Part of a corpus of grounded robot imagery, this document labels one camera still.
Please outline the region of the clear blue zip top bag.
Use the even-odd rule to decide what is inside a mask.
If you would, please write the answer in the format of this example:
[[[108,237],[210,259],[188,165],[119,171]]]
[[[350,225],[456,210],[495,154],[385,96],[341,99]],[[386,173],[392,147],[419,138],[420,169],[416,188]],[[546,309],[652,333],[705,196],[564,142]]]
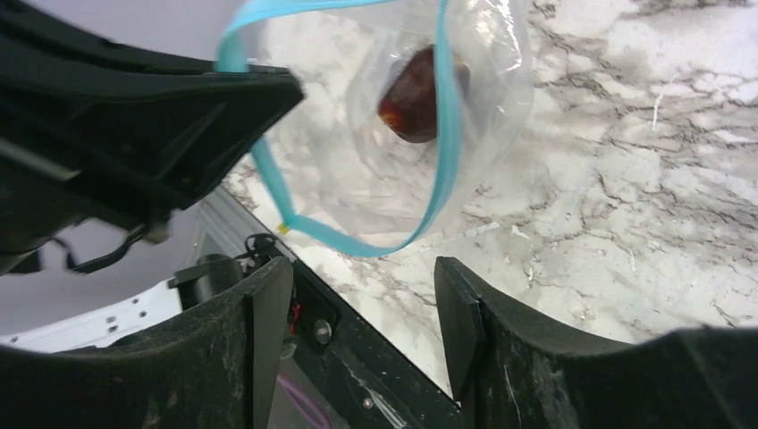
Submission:
[[[376,107],[434,46],[437,138],[400,139]],[[222,72],[281,65],[304,99],[250,150],[282,234],[382,257],[444,228],[522,131],[532,55],[518,1],[248,1],[216,51]]]

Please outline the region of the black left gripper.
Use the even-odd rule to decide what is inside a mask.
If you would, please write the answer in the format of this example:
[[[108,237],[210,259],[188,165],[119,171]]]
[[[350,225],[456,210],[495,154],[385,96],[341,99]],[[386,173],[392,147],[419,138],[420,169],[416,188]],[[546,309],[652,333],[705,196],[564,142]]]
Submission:
[[[136,242],[212,190],[304,95],[282,68],[117,44],[23,1],[1,3],[1,272],[90,217]]]

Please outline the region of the dark red toy fruit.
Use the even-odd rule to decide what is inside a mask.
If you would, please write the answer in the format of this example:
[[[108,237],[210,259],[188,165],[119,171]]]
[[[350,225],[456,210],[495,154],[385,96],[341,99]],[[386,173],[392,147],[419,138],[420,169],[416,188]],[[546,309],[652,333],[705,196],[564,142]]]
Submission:
[[[423,144],[436,139],[434,46],[419,49],[405,63],[393,67],[398,73],[377,104],[377,116],[408,143]]]

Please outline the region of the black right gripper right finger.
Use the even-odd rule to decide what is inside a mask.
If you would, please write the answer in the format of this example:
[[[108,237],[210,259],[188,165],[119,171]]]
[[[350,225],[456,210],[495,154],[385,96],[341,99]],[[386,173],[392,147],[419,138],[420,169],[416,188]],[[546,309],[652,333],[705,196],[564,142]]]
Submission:
[[[754,428],[757,331],[628,344],[581,331],[438,257],[434,290],[468,428]]]

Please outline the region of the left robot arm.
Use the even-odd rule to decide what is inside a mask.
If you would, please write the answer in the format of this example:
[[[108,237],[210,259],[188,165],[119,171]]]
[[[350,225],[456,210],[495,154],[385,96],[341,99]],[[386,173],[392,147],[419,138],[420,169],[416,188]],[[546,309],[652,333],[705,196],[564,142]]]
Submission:
[[[98,344],[176,313],[206,195],[301,99],[213,69],[235,1],[1,4],[1,343]]]

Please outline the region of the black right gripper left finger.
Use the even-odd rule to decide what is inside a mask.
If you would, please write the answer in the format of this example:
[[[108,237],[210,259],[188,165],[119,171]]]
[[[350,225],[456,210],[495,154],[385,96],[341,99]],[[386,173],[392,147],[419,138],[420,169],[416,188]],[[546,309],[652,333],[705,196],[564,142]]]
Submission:
[[[232,288],[106,348],[1,350],[4,428],[264,428],[293,267]]]

